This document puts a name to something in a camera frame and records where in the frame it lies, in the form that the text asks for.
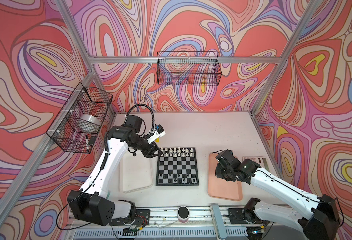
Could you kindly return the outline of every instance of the pink tray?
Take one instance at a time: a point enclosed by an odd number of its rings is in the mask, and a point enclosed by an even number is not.
[[[243,199],[241,182],[225,181],[215,176],[217,153],[209,154],[208,195],[215,198],[240,201]]]

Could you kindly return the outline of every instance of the colorful swirl wallpaper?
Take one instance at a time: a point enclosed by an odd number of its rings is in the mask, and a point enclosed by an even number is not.
[[[352,1],[318,8],[257,119],[288,182],[339,199],[352,240]]]
[[[307,0],[66,0],[94,56],[217,50],[280,56]],[[158,86],[156,64],[97,64],[116,111],[249,111],[272,64],[221,64],[218,87]],[[87,68],[55,0],[0,0],[0,199]],[[352,240],[352,0],[324,0],[257,119],[286,180],[337,196]],[[107,131],[107,115],[102,133]],[[91,154],[56,145],[0,230],[0,240],[62,239],[55,227],[70,190],[90,174]],[[59,217],[68,223],[68,209]]]
[[[307,2],[77,0],[70,10],[93,56],[157,56],[217,50],[220,56],[280,56]],[[223,63],[219,86],[159,86],[157,64],[95,65],[117,112],[249,111],[273,65]]]

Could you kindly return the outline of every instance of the black lid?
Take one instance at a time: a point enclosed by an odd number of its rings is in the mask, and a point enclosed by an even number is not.
[[[180,218],[187,218],[189,215],[189,210],[186,207],[180,207],[178,210],[178,216]]]

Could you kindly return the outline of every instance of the chessboard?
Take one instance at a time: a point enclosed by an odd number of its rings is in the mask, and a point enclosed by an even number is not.
[[[194,147],[161,148],[157,159],[156,186],[198,185],[198,166]]]

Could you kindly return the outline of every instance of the vent grille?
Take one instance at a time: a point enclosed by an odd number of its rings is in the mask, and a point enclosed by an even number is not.
[[[123,236],[121,228],[115,228],[114,232],[118,238],[132,238]],[[247,237],[247,227],[226,227],[228,237]],[[114,237],[112,229],[88,228],[77,229],[74,234],[75,239],[95,239]],[[216,237],[213,227],[169,227],[169,228],[147,228],[137,233],[136,238],[164,238],[164,237]]]

